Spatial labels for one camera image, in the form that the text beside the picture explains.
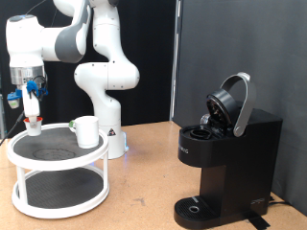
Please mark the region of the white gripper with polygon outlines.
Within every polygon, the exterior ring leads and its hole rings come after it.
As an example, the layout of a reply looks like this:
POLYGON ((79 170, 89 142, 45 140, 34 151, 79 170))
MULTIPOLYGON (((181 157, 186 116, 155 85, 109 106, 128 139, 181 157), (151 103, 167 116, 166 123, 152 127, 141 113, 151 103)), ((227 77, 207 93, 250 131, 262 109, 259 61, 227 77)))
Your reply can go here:
POLYGON ((25 116, 29 117, 30 123, 37 122, 37 116, 40 113, 38 98, 35 95, 36 86, 33 83, 26 83, 22 86, 22 100, 25 116))

